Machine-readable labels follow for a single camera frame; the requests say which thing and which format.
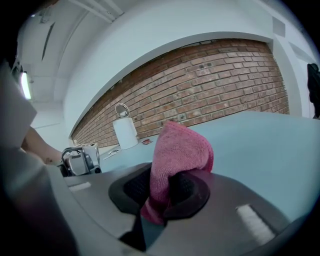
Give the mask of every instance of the forearm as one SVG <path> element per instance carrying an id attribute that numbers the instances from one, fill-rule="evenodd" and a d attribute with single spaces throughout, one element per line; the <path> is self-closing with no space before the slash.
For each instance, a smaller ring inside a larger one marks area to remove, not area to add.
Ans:
<path id="1" fill-rule="evenodd" d="M 39 156 L 45 164 L 61 160 L 62 153 L 48 145 L 32 127 L 28 130 L 21 147 L 26 152 Z"/>

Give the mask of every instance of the pink microfiber cloth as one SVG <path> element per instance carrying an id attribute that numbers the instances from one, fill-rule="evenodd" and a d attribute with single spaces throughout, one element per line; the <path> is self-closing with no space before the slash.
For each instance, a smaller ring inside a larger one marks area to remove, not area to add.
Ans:
<path id="1" fill-rule="evenodd" d="M 168 121 L 157 139 L 151 173 L 150 196 L 140 213 L 151 223 L 163 225 L 164 211 L 170 207 L 169 178 L 182 171 L 211 172 L 214 151 L 200 134 Z"/>

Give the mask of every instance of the fluorescent light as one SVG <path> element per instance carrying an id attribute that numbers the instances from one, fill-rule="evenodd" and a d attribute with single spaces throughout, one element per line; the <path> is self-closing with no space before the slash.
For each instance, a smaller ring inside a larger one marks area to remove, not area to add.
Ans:
<path id="1" fill-rule="evenodd" d="M 27 100 L 30 100 L 31 99 L 31 95 L 30 95 L 30 91 L 29 91 L 27 73 L 22 73 L 21 85 L 22 85 L 22 90 L 23 90 L 25 98 Z"/>

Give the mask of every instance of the white paper towel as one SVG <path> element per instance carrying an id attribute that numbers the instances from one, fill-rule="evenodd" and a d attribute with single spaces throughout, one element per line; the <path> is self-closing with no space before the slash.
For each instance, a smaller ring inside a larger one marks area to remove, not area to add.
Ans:
<path id="1" fill-rule="evenodd" d="M 122 150 L 132 148 L 138 144 L 137 131 L 130 117 L 115 120 L 113 123 L 116 138 Z"/>

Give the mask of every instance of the black object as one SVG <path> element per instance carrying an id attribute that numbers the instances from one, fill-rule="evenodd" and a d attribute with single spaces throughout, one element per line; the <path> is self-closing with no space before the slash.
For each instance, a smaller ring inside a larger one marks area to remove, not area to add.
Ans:
<path id="1" fill-rule="evenodd" d="M 108 194 L 117 208 L 127 214 L 138 215 L 150 195 L 151 164 L 111 184 Z M 208 185 L 200 178 L 183 171 L 169 179 L 171 207 L 165 220 L 190 218 L 206 204 L 210 196 Z"/>
<path id="2" fill-rule="evenodd" d="M 320 117 L 320 73 L 317 64 L 308 64 L 308 89 L 309 98 L 314 105 L 315 117 Z"/>

